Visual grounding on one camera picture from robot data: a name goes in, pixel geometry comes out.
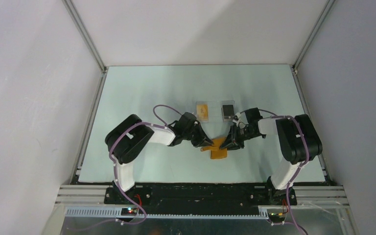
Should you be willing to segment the orange leather card holder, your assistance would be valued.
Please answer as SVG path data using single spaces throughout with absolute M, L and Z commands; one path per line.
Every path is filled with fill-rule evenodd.
M 211 160 L 219 160 L 227 158 L 228 156 L 228 150 L 226 148 L 220 149 L 220 146 L 225 141 L 226 137 L 219 137 L 216 139 L 213 139 L 213 145 L 212 146 L 204 146 L 201 147 L 201 152 L 210 152 L 210 159 Z

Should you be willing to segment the clear plastic card tray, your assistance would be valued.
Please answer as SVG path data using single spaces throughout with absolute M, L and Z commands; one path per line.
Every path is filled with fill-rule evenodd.
M 222 105 L 223 104 L 233 104 L 235 109 L 235 101 L 234 100 L 219 100 L 219 101 L 197 101 L 197 103 L 205 102 L 208 104 L 208 112 L 209 112 L 209 120 L 208 121 L 200 121 L 202 123 L 208 123 L 208 122 L 228 122 L 231 120 L 223 120 L 222 116 Z

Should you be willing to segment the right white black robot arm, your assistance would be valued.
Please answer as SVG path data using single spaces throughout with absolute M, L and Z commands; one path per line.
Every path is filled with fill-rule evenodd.
M 293 186 L 298 174 L 310 161 L 323 152 L 323 144 L 307 114 L 264 118 L 262 110 L 251 108 L 235 114 L 229 133 L 220 149 L 238 150 L 245 141 L 276 135 L 283 159 L 277 170 L 268 178 L 265 198 L 272 205 L 284 198 L 284 190 Z

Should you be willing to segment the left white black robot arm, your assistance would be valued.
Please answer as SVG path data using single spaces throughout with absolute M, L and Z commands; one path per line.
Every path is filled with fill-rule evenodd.
M 109 159 L 114 167 L 116 197 L 124 204 L 133 202 L 135 185 L 133 161 L 149 143 L 174 147 L 182 141 L 190 141 L 193 147 L 212 146 L 194 114 L 185 112 L 171 124 L 158 125 L 142 121 L 132 114 L 105 137 Z

